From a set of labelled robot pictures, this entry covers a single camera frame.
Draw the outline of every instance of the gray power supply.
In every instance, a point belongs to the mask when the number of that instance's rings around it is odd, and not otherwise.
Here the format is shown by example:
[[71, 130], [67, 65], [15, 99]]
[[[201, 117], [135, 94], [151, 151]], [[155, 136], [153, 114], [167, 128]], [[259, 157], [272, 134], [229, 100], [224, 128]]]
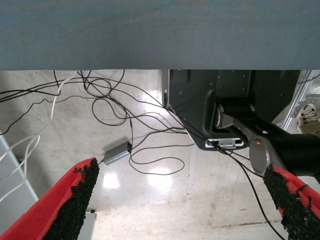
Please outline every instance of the gray power supply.
[[130, 144], [130, 142], [126, 141], [122, 144], [120, 144], [119, 146], [116, 146], [108, 151], [106, 151], [104, 153], [104, 158], [103, 158], [103, 162], [106, 165], [109, 165], [117, 160], [119, 160], [120, 158], [129, 155], [131, 153], [132, 150], [132, 145]]

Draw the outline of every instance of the white floor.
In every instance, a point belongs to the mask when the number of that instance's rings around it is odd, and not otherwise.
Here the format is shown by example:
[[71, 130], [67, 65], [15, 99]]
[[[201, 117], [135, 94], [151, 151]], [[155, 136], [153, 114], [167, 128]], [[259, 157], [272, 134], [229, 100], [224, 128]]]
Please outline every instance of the white floor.
[[[71, 71], [58, 71], [59, 79], [72, 75]], [[94, 71], [92, 76], [119, 79], [121, 70]], [[25, 89], [54, 81], [53, 72], [2, 71], [0, 90]], [[146, 90], [161, 100], [161, 72], [159, 70], [126, 70], [123, 78]], [[151, 101], [136, 88], [120, 84], [118, 89], [134, 95], [142, 101]], [[51, 93], [57, 87], [44, 89]], [[65, 85], [58, 101], [71, 95], [88, 97], [81, 83]], [[137, 103], [123, 93], [112, 95], [132, 112], [158, 112], [173, 125], [178, 126], [160, 108]], [[38, 93], [0, 103], [0, 129], [5, 131], [28, 107], [44, 97]], [[39, 196], [45, 193], [75, 163], [90, 158], [103, 158], [104, 152], [129, 140], [129, 121], [122, 126], [105, 126], [91, 112], [91, 99], [70, 98], [55, 106], [52, 125], [41, 135], [40, 143], [28, 162], [28, 179]], [[32, 110], [5, 135], [9, 144], [37, 133], [49, 121], [49, 103], [35, 105]], [[99, 102], [96, 112], [108, 123], [115, 123], [107, 104]], [[161, 128], [152, 118], [144, 118], [148, 124]], [[133, 120], [134, 142], [151, 130]], [[188, 135], [159, 133], [151, 135], [141, 147], [191, 144]], [[25, 152], [25, 145], [14, 149], [17, 158]], [[248, 155], [248, 150], [239, 153]], [[257, 201], [242, 169], [225, 155], [203, 151], [196, 146], [171, 147], [146, 150], [137, 154], [136, 161], [146, 162], [161, 157], [181, 158], [185, 168], [174, 175], [154, 176], [133, 170], [125, 157], [109, 166], [101, 164], [100, 174], [89, 203], [95, 209], [97, 219], [94, 240], [270, 240], [277, 236], [266, 224]], [[249, 161], [239, 159], [250, 166]], [[174, 171], [181, 167], [175, 159], [137, 166], [150, 171]], [[257, 189], [263, 208], [275, 228], [286, 239], [287, 234], [279, 223], [280, 214], [260, 178], [250, 175]]]

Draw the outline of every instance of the concrete floor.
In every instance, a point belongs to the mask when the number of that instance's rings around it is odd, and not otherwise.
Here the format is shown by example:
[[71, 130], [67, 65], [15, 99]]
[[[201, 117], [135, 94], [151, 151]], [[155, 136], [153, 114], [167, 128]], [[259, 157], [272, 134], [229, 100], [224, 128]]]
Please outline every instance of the concrete floor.
[[[71, 71], [58, 71], [59, 79], [72, 75]], [[119, 79], [121, 70], [94, 71], [92, 76]], [[41, 83], [52, 82], [53, 72], [2, 71], [0, 90], [25, 89]], [[146, 90], [161, 100], [161, 72], [159, 70], [127, 70], [123, 82]], [[88, 96], [82, 84], [65, 85], [57, 100], [71, 95]], [[120, 84], [119, 89], [137, 99], [151, 101], [143, 92]], [[135, 114], [153, 113], [177, 124], [160, 108], [136, 103], [123, 93], [112, 95]], [[45, 96], [37, 93], [0, 104], [0, 129], [5, 131], [10, 122], [28, 107]], [[57, 103], [52, 125], [41, 135], [40, 143], [28, 160], [28, 179], [41, 196], [75, 163], [90, 158], [103, 158], [104, 152], [129, 140], [130, 125], [105, 126], [91, 112], [92, 100], [71, 98]], [[5, 135], [9, 144], [37, 133], [49, 121], [51, 105], [42, 103], [32, 110]], [[115, 123], [107, 104], [96, 105], [100, 118]], [[152, 118], [145, 118], [155, 128], [162, 126]], [[133, 120], [134, 141], [142, 139], [150, 129]], [[188, 135], [159, 133], [150, 136], [141, 147], [170, 144], [186, 145], [192, 140]], [[25, 152], [25, 145], [14, 149], [17, 158]], [[248, 156], [248, 149], [239, 151]], [[94, 240], [270, 240], [277, 236], [262, 216], [252, 189], [242, 169], [230, 158], [216, 152], [203, 151], [196, 146], [146, 150], [137, 154], [139, 162], [172, 156], [181, 158], [185, 168], [174, 175], [144, 175], [133, 170], [125, 157], [109, 166], [101, 164], [100, 174], [89, 203], [97, 219]], [[249, 161], [239, 158], [250, 167]], [[137, 166], [145, 172], [167, 173], [179, 169], [181, 163], [167, 159], [146, 166]], [[288, 235], [279, 223], [281, 217], [260, 178], [250, 174], [269, 220], [284, 238]]]

